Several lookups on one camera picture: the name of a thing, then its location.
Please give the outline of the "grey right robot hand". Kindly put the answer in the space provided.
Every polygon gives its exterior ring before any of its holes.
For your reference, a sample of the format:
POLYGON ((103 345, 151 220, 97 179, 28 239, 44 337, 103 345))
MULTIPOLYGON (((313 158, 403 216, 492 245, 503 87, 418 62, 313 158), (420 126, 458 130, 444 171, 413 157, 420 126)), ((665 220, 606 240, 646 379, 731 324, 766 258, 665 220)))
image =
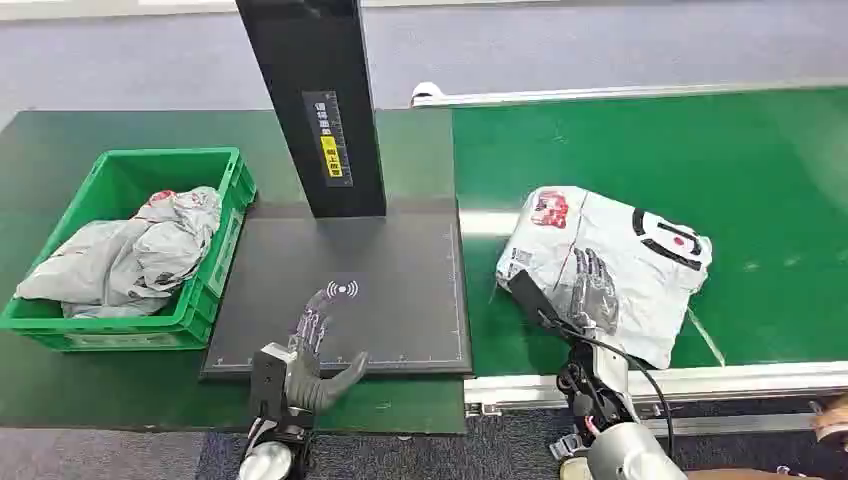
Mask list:
POLYGON ((591 248, 575 249, 576 273, 568 317, 582 328, 617 332, 619 300, 606 263, 591 248))

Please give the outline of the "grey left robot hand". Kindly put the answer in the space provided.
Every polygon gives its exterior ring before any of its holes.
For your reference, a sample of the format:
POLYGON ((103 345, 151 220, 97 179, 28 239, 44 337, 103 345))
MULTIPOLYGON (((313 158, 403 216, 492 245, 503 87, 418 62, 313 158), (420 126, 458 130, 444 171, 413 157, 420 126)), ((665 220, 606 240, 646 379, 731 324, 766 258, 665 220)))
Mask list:
POLYGON ((332 321, 333 299, 325 289, 316 291, 289 335, 287 347, 294 354, 287 360, 286 396, 297 408, 320 413, 332 407, 366 373, 369 354, 359 352, 350 365, 332 378, 320 375, 320 350, 332 321))

